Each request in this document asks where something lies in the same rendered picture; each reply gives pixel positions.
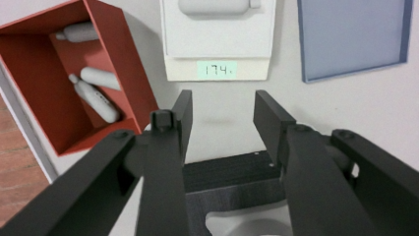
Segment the white digital scale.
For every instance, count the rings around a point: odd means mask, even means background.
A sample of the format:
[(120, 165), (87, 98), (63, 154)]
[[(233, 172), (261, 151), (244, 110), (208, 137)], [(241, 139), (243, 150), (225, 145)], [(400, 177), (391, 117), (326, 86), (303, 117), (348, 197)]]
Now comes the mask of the white digital scale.
[(265, 80), (275, 0), (240, 16), (186, 16), (160, 0), (168, 81)]

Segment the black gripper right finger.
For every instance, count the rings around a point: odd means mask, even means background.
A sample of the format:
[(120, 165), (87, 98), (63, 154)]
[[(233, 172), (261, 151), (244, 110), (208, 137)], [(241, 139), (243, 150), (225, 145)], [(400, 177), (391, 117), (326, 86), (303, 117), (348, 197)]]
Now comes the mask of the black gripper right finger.
[(265, 89), (253, 123), (281, 167), (293, 236), (419, 236), (417, 169), (351, 130), (297, 122)]

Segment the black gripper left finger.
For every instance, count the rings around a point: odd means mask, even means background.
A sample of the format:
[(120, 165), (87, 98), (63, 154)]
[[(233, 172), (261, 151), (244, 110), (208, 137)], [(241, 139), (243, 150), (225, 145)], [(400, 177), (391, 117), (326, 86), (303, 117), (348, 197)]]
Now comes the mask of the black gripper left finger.
[(190, 236), (182, 167), (192, 126), (193, 93), (182, 89), (171, 110), (150, 113), (141, 134), (107, 134), (3, 224), (0, 236), (109, 236), (143, 175), (134, 236)]

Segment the red open box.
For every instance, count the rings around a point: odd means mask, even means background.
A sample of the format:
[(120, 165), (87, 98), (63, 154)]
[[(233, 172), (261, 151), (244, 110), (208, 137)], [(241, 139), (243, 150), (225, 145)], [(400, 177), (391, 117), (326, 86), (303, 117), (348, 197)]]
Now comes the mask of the red open box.
[[(56, 38), (90, 21), (100, 40)], [(99, 0), (69, 0), (0, 26), (0, 60), (57, 157), (89, 150), (118, 129), (141, 134), (159, 110), (122, 8)], [(82, 80), (85, 67), (114, 73), (122, 91), (92, 85), (118, 110), (117, 122), (76, 93), (68, 77)]]

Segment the grey gas cylinder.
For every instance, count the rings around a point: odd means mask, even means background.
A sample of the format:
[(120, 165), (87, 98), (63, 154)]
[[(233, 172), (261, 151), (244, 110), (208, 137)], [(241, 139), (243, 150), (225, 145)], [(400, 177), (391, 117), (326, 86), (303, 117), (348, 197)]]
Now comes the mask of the grey gas cylinder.
[(262, 0), (178, 0), (180, 12), (187, 16), (243, 15), (261, 5)]
[(114, 73), (111, 72), (93, 67), (85, 67), (81, 71), (81, 77), (85, 82), (90, 84), (121, 90)]
[(56, 37), (58, 40), (68, 39), (75, 43), (99, 39), (92, 22), (69, 25), (64, 31), (57, 32)]
[(75, 74), (68, 77), (74, 84), (76, 93), (85, 100), (106, 122), (119, 120), (118, 110), (90, 83), (80, 80)]

